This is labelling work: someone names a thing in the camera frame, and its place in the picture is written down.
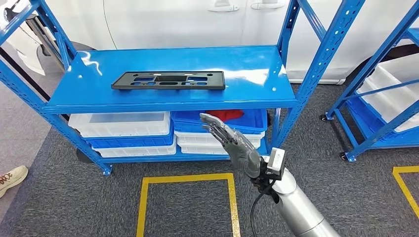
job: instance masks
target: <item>shoe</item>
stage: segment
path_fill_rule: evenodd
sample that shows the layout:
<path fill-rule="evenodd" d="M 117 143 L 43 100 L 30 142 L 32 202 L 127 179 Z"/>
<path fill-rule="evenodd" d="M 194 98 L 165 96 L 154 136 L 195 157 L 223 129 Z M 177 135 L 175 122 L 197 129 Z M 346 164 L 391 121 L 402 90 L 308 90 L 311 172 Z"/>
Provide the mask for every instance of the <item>shoe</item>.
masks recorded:
<path fill-rule="evenodd" d="M 28 172 L 28 168 L 22 165 L 9 171 L 7 174 L 0 175 L 0 198 L 8 189 L 22 183 Z"/>

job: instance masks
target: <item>white car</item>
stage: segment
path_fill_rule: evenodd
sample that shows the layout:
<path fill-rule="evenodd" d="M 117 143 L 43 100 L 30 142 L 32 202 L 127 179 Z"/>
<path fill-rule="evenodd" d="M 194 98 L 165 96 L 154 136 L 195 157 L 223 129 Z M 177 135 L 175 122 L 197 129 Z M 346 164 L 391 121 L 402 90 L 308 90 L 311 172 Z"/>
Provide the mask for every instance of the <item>white car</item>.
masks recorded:
<path fill-rule="evenodd" d="M 342 84 L 371 57 L 416 0 L 367 0 L 329 64 L 321 83 Z M 0 27 L 10 9 L 0 7 Z M 46 0 L 71 41 L 102 49 L 276 44 L 289 0 Z M 341 0 L 309 0 L 327 29 Z M 300 11 L 291 37 L 287 74 L 301 82 L 320 42 Z M 7 40 L 31 70 L 43 74 L 39 39 L 26 23 Z M 398 46 L 411 44 L 408 39 Z"/>

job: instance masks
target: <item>white bin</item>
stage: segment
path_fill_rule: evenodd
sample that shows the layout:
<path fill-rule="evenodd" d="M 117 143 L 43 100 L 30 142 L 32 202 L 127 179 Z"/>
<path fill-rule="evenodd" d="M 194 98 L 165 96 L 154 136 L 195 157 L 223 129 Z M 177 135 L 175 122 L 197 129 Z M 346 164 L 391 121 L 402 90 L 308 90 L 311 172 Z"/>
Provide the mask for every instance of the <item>white bin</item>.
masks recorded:
<path fill-rule="evenodd" d="M 180 146 L 207 144 L 222 148 L 220 142 L 215 139 L 210 133 L 205 132 L 174 132 L 177 136 L 177 144 Z M 260 140 L 265 136 L 265 132 L 261 134 L 244 134 L 254 147 L 260 147 Z"/>
<path fill-rule="evenodd" d="M 121 148 L 92 148 L 98 151 L 102 157 L 140 157 L 140 156 L 164 156 L 176 153 L 176 136 L 170 146 L 156 147 L 121 147 Z"/>
<path fill-rule="evenodd" d="M 371 76 L 365 79 L 357 93 L 419 79 L 418 65 L 419 54 L 379 63 Z M 381 115 L 385 122 L 390 122 L 419 99 L 419 83 L 365 95 L 362 98 Z M 398 126 L 395 131 L 402 132 L 417 126 L 419 126 L 419 114 Z"/>
<path fill-rule="evenodd" d="M 68 125 L 82 137 L 168 135 L 170 112 L 72 114 Z"/>
<path fill-rule="evenodd" d="M 180 146 L 181 152 L 185 154 L 212 154 L 227 155 L 227 152 L 220 146 L 211 145 L 186 145 Z"/>

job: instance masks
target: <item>blue shelf rack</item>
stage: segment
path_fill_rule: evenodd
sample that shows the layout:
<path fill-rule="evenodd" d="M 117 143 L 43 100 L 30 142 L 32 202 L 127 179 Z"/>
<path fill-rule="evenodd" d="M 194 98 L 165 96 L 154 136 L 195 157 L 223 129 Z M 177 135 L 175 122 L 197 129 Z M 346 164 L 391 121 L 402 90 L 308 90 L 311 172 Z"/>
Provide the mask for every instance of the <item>blue shelf rack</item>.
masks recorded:
<path fill-rule="evenodd" d="M 365 0 L 343 0 L 326 31 L 307 0 L 291 0 L 276 45 L 77 51 L 44 0 L 30 4 L 0 32 L 0 43 L 34 11 L 54 34 L 66 72 L 51 99 L 46 102 L 32 91 L 5 63 L 0 80 L 63 136 L 111 174 L 112 164 L 121 162 L 186 161 L 228 159 L 224 155 L 182 154 L 172 156 L 102 158 L 60 117 L 71 113 L 140 111 L 186 111 L 277 108 L 271 141 L 259 149 L 267 155 L 279 147 L 313 93 Z M 302 9 L 321 41 L 296 94 L 285 70 L 288 44 L 299 10 Z M 224 71 L 226 89 L 215 90 L 112 90 L 110 84 L 125 71 Z M 279 108 L 288 110 L 279 123 Z"/>
<path fill-rule="evenodd" d="M 333 120 L 334 116 L 342 125 L 353 149 L 351 151 L 344 151 L 341 158 L 347 159 L 349 162 L 355 162 L 356 157 L 366 150 L 371 149 L 386 149 L 386 148 L 404 148 L 404 147 L 419 147 L 419 128 L 413 128 L 404 132 L 395 133 L 400 124 L 410 119 L 415 114 L 419 113 L 419 100 L 414 102 L 405 111 L 396 116 L 392 121 L 383 123 L 377 127 L 375 123 L 372 108 L 364 108 L 364 106 L 354 106 L 356 103 L 363 103 L 361 96 L 378 93 L 384 90 L 390 90 L 406 86 L 413 83 L 418 83 L 419 79 L 407 81 L 404 83 L 372 90 L 365 93 L 357 94 L 356 90 L 362 85 L 362 82 L 374 70 L 377 64 L 384 58 L 389 50 L 396 45 L 401 39 L 410 39 L 413 43 L 419 46 L 419 28 L 410 28 L 412 23 L 419 16 L 419 1 L 416 1 L 411 9 L 407 12 L 405 17 L 400 21 L 396 28 L 391 32 L 388 38 L 380 46 L 377 52 L 367 61 L 360 72 L 340 95 L 333 106 L 325 113 L 323 120 Z M 355 139 L 351 129 L 346 123 L 340 110 L 348 108 L 349 114 L 355 121 L 362 135 L 364 141 L 360 144 Z"/>

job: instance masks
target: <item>black plastic panel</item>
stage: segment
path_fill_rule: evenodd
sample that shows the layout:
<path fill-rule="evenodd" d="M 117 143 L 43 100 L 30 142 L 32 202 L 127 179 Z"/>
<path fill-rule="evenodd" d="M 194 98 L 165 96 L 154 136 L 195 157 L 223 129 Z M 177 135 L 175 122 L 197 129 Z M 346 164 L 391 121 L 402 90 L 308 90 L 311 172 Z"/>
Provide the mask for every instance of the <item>black plastic panel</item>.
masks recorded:
<path fill-rule="evenodd" d="M 224 73 L 210 72 L 126 72 L 112 89 L 203 89 L 224 90 Z"/>

